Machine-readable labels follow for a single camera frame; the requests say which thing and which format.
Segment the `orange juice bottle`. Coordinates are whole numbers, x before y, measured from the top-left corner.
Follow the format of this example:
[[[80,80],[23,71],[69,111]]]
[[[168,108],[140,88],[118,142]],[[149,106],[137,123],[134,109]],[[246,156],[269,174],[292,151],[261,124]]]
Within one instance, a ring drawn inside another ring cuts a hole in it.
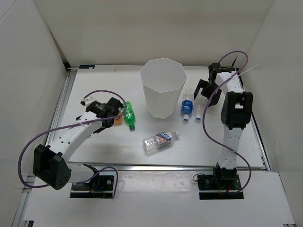
[[[123,121],[123,117],[120,116],[119,118],[114,119],[114,125],[115,125],[115,126],[121,125],[121,124],[122,124],[122,121]]]

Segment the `clear unlabeled plastic bottle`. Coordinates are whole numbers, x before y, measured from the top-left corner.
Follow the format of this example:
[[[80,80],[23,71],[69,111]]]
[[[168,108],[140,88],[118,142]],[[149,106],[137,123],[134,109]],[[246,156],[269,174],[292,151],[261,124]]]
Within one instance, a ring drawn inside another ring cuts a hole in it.
[[[195,106],[195,120],[200,121],[203,114],[204,109],[204,102],[203,97],[201,95],[198,95],[194,101]]]

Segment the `green plastic soda bottle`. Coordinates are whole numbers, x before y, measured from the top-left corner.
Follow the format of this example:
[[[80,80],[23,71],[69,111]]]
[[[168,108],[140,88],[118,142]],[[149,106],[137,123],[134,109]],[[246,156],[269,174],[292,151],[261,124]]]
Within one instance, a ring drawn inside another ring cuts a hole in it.
[[[132,104],[129,101],[127,101],[125,107],[126,107],[125,114],[124,114],[125,123],[128,125],[128,127],[131,131],[134,131],[135,130],[135,115],[134,115]]]

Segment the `blue label Pocari bottle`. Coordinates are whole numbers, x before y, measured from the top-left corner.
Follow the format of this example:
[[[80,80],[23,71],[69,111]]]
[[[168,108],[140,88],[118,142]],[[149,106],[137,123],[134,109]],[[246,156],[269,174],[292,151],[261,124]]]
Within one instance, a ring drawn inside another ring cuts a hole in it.
[[[187,87],[182,95],[181,114],[183,121],[187,122],[194,108],[194,92],[190,87]]]

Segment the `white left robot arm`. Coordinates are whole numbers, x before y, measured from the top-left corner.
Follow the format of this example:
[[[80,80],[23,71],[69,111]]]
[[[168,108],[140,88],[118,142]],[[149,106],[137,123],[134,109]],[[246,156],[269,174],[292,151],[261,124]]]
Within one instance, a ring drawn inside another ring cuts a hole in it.
[[[100,103],[89,96],[81,104],[85,106],[85,112],[77,117],[75,126],[70,126],[47,146],[39,145],[34,150],[34,175],[55,190],[62,189],[67,183],[83,183],[88,189],[98,186],[96,168],[87,164],[69,165],[69,160],[92,134],[113,126],[124,106],[113,97],[107,103]]]

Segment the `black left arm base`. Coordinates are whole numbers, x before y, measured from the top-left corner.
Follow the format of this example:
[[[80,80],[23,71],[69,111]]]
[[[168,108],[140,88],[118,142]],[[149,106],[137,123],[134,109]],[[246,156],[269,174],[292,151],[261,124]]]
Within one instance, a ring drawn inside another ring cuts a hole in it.
[[[70,198],[111,199],[114,196],[116,174],[114,171],[100,173],[88,183],[71,185]]]

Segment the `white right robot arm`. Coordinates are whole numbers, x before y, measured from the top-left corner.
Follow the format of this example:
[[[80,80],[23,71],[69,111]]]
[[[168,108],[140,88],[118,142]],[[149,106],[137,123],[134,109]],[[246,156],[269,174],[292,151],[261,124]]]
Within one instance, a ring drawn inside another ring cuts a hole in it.
[[[221,111],[221,122],[224,129],[221,155],[211,175],[198,175],[197,182],[202,191],[222,190],[226,193],[241,192],[237,174],[236,158],[243,156],[238,153],[241,135],[251,120],[253,94],[245,92],[240,82],[233,76],[237,71],[233,67],[223,67],[220,63],[212,63],[208,67],[208,80],[200,80],[194,97],[207,98],[207,107],[218,103],[220,95],[225,95]]]

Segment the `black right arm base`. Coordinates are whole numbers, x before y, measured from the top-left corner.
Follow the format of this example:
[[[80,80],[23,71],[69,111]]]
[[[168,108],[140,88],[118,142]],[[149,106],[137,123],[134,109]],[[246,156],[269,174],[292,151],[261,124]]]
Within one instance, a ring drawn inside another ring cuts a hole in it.
[[[235,193],[241,189],[240,178],[236,178],[230,183],[216,183],[213,175],[195,174],[192,177],[198,183],[200,200],[242,200],[243,192]]]

